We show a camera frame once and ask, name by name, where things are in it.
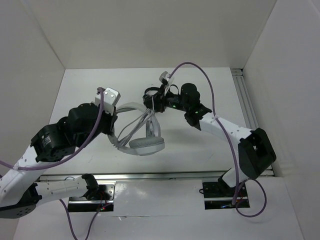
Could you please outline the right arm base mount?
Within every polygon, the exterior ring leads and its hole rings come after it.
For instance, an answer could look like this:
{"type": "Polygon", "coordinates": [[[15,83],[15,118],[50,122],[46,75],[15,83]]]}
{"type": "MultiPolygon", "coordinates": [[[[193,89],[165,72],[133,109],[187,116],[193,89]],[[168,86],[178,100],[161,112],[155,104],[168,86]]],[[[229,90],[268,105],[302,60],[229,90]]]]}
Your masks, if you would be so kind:
{"type": "MultiPolygon", "coordinates": [[[[235,206],[232,205],[234,192],[235,191],[233,188],[222,189],[221,187],[219,187],[217,181],[203,182],[202,188],[199,190],[199,193],[204,197],[204,208],[206,210],[235,208],[235,206]]],[[[239,208],[250,207],[246,186],[243,186],[240,189],[237,197],[237,203],[239,203],[239,208]]]]}

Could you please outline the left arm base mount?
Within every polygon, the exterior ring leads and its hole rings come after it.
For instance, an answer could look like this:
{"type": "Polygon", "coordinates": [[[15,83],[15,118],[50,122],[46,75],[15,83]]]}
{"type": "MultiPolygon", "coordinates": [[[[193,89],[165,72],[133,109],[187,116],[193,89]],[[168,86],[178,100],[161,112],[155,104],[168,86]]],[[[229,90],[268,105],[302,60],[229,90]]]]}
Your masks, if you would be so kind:
{"type": "Polygon", "coordinates": [[[67,209],[70,213],[113,212],[115,199],[115,181],[98,181],[99,191],[91,199],[70,197],[67,209]]]}

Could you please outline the white grey headphones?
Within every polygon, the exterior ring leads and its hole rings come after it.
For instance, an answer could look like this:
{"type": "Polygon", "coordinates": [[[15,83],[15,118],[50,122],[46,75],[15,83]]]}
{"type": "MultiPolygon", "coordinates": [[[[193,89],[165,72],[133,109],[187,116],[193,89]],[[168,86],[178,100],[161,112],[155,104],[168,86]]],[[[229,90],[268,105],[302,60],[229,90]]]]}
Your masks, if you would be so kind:
{"type": "Polygon", "coordinates": [[[133,156],[149,156],[163,150],[165,140],[161,137],[161,127],[154,110],[148,109],[140,103],[129,102],[119,106],[115,113],[120,114],[134,110],[142,112],[136,127],[123,139],[119,139],[115,135],[115,130],[112,129],[111,134],[108,135],[110,143],[118,151],[133,156]],[[132,139],[132,136],[143,126],[145,126],[145,137],[132,139]]]}

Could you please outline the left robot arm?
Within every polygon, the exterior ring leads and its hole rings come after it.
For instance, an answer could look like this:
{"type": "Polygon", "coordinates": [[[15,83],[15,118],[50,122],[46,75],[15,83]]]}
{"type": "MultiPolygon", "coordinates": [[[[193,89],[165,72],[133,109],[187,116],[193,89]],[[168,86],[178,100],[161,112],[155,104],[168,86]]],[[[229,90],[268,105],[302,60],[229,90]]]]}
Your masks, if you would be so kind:
{"type": "Polygon", "coordinates": [[[99,106],[83,103],[72,108],[57,123],[44,126],[32,139],[19,161],[0,179],[0,217],[18,219],[30,214],[36,207],[55,200],[80,197],[92,200],[100,187],[92,174],[57,182],[38,182],[46,168],[61,163],[77,150],[90,136],[94,125],[98,127],[90,137],[111,134],[116,116],[99,112],[99,106]]]}

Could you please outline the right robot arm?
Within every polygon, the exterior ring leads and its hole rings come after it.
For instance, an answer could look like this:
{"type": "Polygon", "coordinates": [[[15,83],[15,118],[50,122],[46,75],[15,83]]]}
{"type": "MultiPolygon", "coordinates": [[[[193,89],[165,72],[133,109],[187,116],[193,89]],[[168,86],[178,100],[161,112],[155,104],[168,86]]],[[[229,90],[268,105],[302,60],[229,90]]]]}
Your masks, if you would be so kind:
{"type": "Polygon", "coordinates": [[[222,117],[215,116],[200,100],[200,93],[193,83],[185,83],[178,94],[165,90],[165,85],[149,87],[143,95],[143,103],[156,112],[166,108],[184,112],[187,123],[206,133],[210,133],[232,144],[236,166],[220,177],[218,190],[223,196],[230,196],[236,184],[245,180],[255,180],[277,159],[267,133],[241,127],[222,117]]]}

